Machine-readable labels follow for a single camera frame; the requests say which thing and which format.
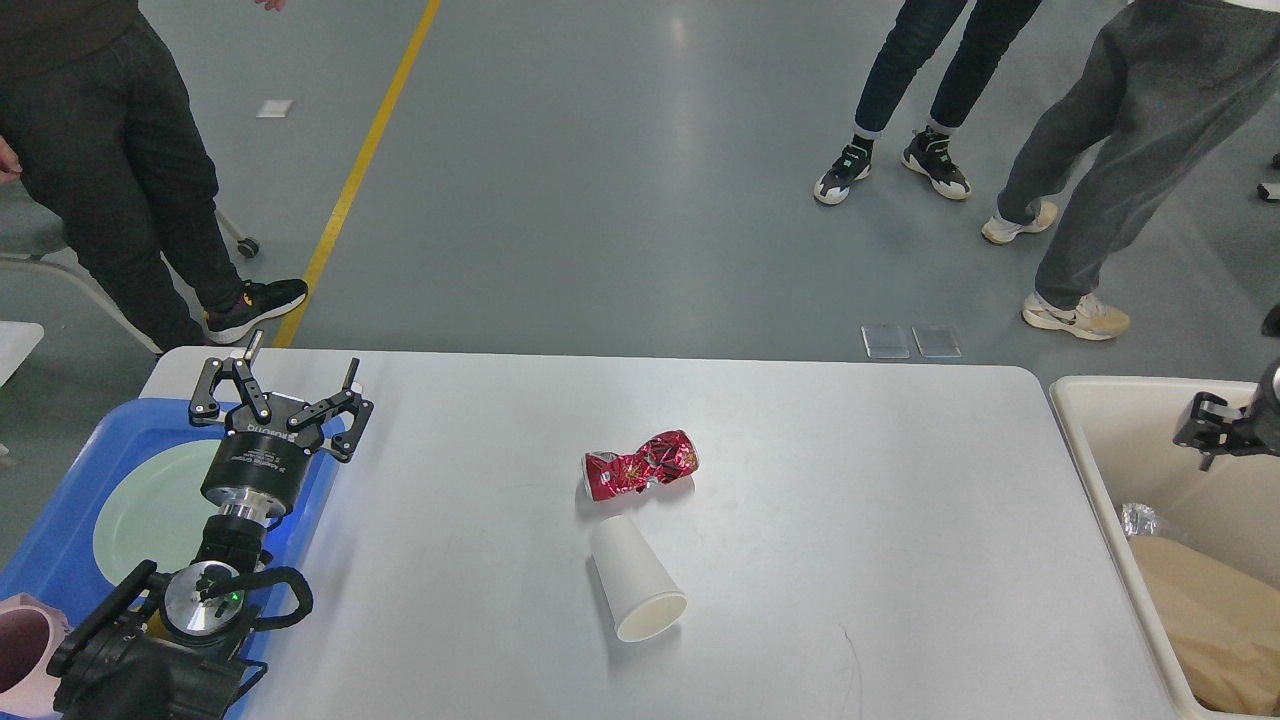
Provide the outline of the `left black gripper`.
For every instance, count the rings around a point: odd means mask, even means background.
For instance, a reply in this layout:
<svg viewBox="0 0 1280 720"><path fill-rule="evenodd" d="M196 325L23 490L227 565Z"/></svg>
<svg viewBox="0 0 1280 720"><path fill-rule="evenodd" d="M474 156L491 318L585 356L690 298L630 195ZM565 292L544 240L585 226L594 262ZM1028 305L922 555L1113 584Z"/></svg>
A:
<svg viewBox="0 0 1280 720"><path fill-rule="evenodd" d="M188 406L192 427L221 425L225 430L200 493L221 515L251 521L292 512L312 454L349 462L374 414L374 402L356 388L358 357L351 359L343 386L328 398L305 404L287 395L268 395L252 373L262 337L264 331L253 331L242 356L209 357ZM214 398L224 382L239 396L239 405L230 411L223 411ZM347 427L326 436L324 425L342 415L349 418Z"/></svg>

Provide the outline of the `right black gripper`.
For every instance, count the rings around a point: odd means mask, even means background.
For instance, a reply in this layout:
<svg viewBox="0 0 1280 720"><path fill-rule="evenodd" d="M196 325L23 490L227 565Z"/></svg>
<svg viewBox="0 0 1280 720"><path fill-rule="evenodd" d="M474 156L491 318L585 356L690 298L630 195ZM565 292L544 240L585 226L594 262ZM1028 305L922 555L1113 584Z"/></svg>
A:
<svg viewBox="0 0 1280 720"><path fill-rule="evenodd" d="M1172 442L1199 455L1201 471L1208 471L1219 456L1256 455L1256 445L1277 456L1279 360L1265 369L1249 406L1233 407L1217 395L1196 393Z"/></svg>

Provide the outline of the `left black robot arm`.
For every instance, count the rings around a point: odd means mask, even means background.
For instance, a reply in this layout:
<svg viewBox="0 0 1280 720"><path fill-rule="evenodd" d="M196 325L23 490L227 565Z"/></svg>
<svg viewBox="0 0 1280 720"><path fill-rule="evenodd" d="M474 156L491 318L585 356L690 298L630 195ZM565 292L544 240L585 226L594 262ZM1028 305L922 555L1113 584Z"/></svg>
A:
<svg viewBox="0 0 1280 720"><path fill-rule="evenodd" d="M221 719L268 673L243 656L256 634L293 626L314 610L305 575L273 564L268 533L293 510L314 457L348 462L372 415L352 360L330 397L268 392L252 365L211 357L188 406L193 427L223 437L204 479L207 519L192 564L136 569L54 651L52 708L65 719Z"/></svg>

